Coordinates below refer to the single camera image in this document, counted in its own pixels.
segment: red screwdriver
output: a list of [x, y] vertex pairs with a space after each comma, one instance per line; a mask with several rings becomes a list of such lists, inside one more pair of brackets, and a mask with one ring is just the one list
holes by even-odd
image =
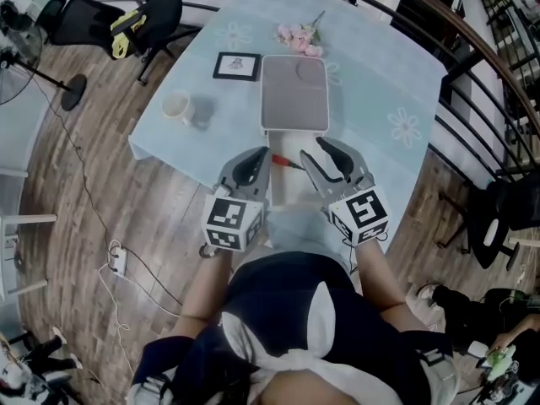
[[272, 155], [272, 162], [281, 166], [290, 166], [291, 168], [295, 168], [296, 170], [304, 170], [304, 168], [302, 168], [300, 165], [295, 164], [292, 160], [284, 158], [279, 154]]

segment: brown wooden handrail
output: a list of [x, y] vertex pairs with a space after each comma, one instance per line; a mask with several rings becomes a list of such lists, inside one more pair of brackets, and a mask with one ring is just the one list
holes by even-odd
[[510, 89], [516, 94], [528, 114], [529, 121], [540, 134], [540, 120], [538, 120], [534, 107], [525, 93], [514, 78], [514, 74], [506, 67], [504, 62], [491, 49], [487, 42], [474, 31], [469, 24], [452, 12], [441, 0], [419, 0], [438, 14], [441, 18], [448, 21], [463, 38], [477, 51], [480, 52], [489, 66], [508, 84]]

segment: white open box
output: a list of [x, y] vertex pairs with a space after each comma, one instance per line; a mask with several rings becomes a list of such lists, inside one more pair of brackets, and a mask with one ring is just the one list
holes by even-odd
[[[261, 129], [272, 154], [300, 163], [300, 150], [324, 167], [316, 142], [329, 126], [327, 73], [319, 58], [265, 56], [261, 70]], [[319, 208], [321, 198], [303, 170], [272, 164], [270, 205], [274, 211]]]

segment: person's arm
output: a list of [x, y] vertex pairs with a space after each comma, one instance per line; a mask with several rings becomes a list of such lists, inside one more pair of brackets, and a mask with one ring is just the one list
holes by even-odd
[[180, 318], [165, 335], [196, 338], [218, 313], [229, 283], [231, 251], [222, 250], [215, 258], [201, 262], [187, 291]]
[[364, 297], [375, 306], [382, 318], [400, 332], [426, 330], [413, 315], [396, 276], [388, 266], [376, 239], [355, 248], [358, 272]]
[[535, 332], [540, 332], [540, 314], [530, 314], [527, 315], [521, 322], [512, 328], [507, 333], [501, 333], [495, 339], [493, 345], [489, 349], [489, 352], [495, 351], [496, 349], [508, 348], [516, 338], [527, 330], [534, 330]]

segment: yellow cloth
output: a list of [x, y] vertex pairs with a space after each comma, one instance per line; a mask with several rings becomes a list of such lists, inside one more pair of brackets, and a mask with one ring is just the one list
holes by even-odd
[[[111, 31], [114, 30], [115, 27], [117, 27], [120, 23], [126, 21], [127, 19], [130, 19], [133, 15], [137, 15], [138, 12], [136, 10], [125, 13], [122, 15], [119, 19], [117, 19], [114, 23], [111, 24]], [[146, 15], [143, 15], [143, 17], [134, 25], [132, 25], [132, 30], [135, 31], [139, 29], [144, 23], [146, 22]], [[127, 54], [127, 48], [129, 47], [129, 39], [126, 35], [123, 33], [119, 33], [115, 36], [115, 39], [112, 41], [112, 55], [114, 58], [124, 58]]]

